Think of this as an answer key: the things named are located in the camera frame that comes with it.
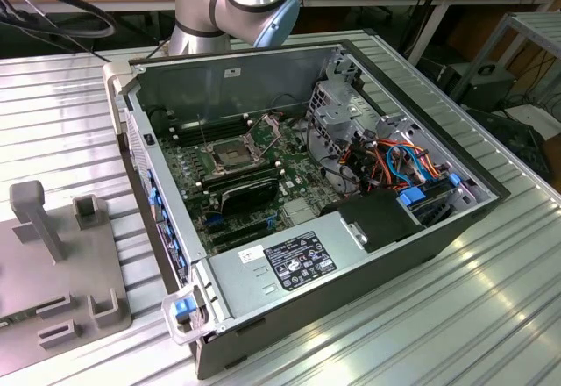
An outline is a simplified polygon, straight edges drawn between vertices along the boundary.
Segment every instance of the green circuit board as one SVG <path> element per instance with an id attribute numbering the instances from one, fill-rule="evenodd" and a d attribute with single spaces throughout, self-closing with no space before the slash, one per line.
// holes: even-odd
<path id="1" fill-rule="evenodd" d="M 294 120 L 280 122 L 278 130 L 281 137 L 259 156 L 259 162 L 278 161 L 280 168 L 284 170 L 278 181 L 278 193 L 273 200 L 257 209 L 237 212 L 224 218 L 216 212 L 217 219 L 220 220 L 220 224 L 216 225 L 209 223 L 209 215 L 213 214 L 211 209 L 213 209 L 213 203 L 216 205 L 216 197 L 213 194 L 201 192 L 197 182 L 203 176 L 212 175 L 216 170 L 217 161 L 220 161 L 218 155 L 220 155 L 219 147 L 221 145 L 227 144 L 230 151 L 235 150 L 236 147 L 239 147 L 238 142 L 241 142 L 242 139 L 247 140 L 247 138 L 235 137 L 212 142 L 214 156 L 208 152 L 205 145 L 178 147 L 172 139 L 160 141 L 167 164 L 194 222 L 199 239 L 211 254 L 222 253 L 248 241 L 294 226 L 299 223 L 298 219 L 302 217 L 303 213 L 308 218 L 312 213 L 316 217 L 326 204 L 341 198 L 322 176 L 320 168 L 310 160 L 305 148 L 302 148 L 305 139 L 302 138 L 301 132 L 293 128 L 294 123 Z M 265 123 L 256 125 L 251 131 L 252 145 L 259 153 L 264 151 L 275 138 L 272 127 Z M 230 155 L 222 155 L 222 157 L 225 161 L 230 160 L 228 161 L 229 169 L 235 170 L 244 165 L 252 165 L 251 162 L 247 162 L 246 156 L 240 157 L 232 152 Z M 288 207 L 285 204 L 290 207 L 300 205 L 307 209 L 298 212 L 295 218 L 287 214 Z M 247 236 L 240 235 L 236 239 L 219 241 L 225 233 L 243 231 L 252 225 L 259 225 L 262 228 L 256 232 L 251 230 L 252 233 Z"/>

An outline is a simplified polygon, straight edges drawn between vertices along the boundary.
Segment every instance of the aluminum extrusion table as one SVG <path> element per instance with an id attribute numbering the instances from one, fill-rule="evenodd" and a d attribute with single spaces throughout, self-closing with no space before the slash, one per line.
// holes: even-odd
<path id="1" fill-rule="evenodd" d="M 173 343 L 160 314 L 166 292 L 119 157 L 102 63 L 86 54 L 0 61 L 0 217 L 11 218 L 16 180 L 40 179 L 53 206 L 87 192 L 107 199 L 134 317 L 128 330 L 0 384 L 561 383 L 561 197 L 380 38 L 333 32 L 288 43 L 342 38 L 503 182 L 507 202 L 436 259 L 198 382 L 189 348 Z"/>
<path id="2" fill-rule="evenodd" d="M 508 29 L 514 29 L 518 36 L 499 59 L 499 63 L 507 66 L 524 40 L 538 44 L 543 50 L 561 59 L 561 13 L 507 13 L 494 29 L 486 43 L 479 50 L 472 64 L 450 93 L 452 99 L 458 99 L 479 70 L 483 61 L 493 51 Z M 547 104 L 553 90 L 561 84 L 561 73 L 554 77 L 537 97 L 537 105 Z"/>

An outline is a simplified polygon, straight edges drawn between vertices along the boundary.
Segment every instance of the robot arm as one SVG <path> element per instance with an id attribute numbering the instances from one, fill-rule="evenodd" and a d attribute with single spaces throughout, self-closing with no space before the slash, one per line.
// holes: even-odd
<path id="1" fill-rule="evenodd" d="M 255 47 L 278 46 L 292 31 L 297 0 L 175 0 L 170 55 L 230 49 L 230 36 Z"/>

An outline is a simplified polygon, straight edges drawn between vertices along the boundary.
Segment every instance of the sticker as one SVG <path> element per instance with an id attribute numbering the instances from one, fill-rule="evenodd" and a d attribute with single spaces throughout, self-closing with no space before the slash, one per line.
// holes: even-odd
<path id="1" fill-rule="evenodd" d="M 265 250 L 265 257 L 273 267 L 282 288 L 287 291 L 337 269 L 313 231 L 269 247 Z"/>
<path id="2" fill-rule="evenodd" d="M 259 257 L 263 257 L 263 246 L 258 244 L 257 246 L 246 248 L 246 250 L 238 252 L 238 255 L 242 263 L 249 263 L 250 261 L 254 261 Z"/>
<path id="3" fill-rule="evenodd" d="M 224 77 L 238 77 L 242 74 L 242 68 L 227 68 Z"/>

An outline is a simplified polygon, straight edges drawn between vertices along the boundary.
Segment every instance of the power supply label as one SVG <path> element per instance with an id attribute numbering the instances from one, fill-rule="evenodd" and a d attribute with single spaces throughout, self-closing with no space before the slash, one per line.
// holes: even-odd
<path id="1" fill-rule="evenodd" d="M 313 231 L 264 251 L 282 288 L 286 291 L 295 290 L 337 269 Z"/>

